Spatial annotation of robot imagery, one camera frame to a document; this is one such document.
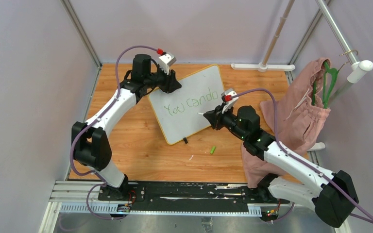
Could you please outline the yellow framed whiteboard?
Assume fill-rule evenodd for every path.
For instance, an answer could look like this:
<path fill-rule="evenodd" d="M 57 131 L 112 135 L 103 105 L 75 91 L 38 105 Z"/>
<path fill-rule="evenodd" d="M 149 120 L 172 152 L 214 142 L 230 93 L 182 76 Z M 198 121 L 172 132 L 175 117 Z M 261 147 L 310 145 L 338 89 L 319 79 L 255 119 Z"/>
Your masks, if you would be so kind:
<path fill-rule="evenodd" d="M 224 92 L 218 65 L 205 67 L 180 79 L 179 83 L 182 87 L 170 94 L 158 89 L 148 96 L 169 145 L 209 127 L 209 122 L 200 113 L 220 105 Z"/>

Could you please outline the green marker cap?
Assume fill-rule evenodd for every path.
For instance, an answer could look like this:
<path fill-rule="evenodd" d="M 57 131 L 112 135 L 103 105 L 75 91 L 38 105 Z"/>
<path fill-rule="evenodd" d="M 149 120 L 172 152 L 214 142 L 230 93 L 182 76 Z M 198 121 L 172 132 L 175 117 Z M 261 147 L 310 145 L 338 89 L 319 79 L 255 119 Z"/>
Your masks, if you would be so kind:
<path fill-rule="evenodd" d="M 213 147 L 211 148 L 211 150 L 210 150 L 210 154 L 213 154 L 214 151 L 215 151 L 215 149 L 216 149 L 216 146 L 213 146 Z"/>

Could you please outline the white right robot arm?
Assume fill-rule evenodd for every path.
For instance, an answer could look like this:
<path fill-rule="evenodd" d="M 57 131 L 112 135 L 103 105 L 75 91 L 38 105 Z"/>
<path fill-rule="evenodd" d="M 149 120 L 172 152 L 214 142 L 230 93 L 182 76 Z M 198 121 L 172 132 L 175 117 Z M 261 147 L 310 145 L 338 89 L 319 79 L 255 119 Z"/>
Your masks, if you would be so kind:
<path fill-rule="evenodd" d="M 203 114 L 215 130 L 226 128 L 241 139 L 247 152 L 273 164 L 300 183 L 284 180 L 269 173 L 258 184 L 263 202 L 284 199 L 313 210 L 327 225 L 339 228 L 355 209 L 358 197 L 351 176 L 340 170 L 333 172 L 291 151 L 260 127 L 260 116 L 252 106 L 243 106 L 237 114 L 219 105 Z"/>

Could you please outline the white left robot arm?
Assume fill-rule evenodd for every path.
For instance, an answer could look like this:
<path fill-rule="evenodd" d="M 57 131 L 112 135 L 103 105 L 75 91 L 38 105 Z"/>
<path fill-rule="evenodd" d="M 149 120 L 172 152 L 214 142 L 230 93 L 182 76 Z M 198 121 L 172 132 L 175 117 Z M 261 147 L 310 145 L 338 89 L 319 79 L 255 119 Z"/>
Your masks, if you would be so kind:
<path fill-rule="evenodd" d="M 71 128 L 70 162 L 89 167 L 117 200 L 129 196 L 128 177 L 112 161 L 108 137 L 124 114 L 155 88 L 169 94 L 182 87 L 170 68 L 175 61 L 175 56 L 167 52 L 162 52 L 157 60 L 137 54 L 132 69 L 126 72 L 107 104 L 86 122 L 77 121 Z"/>

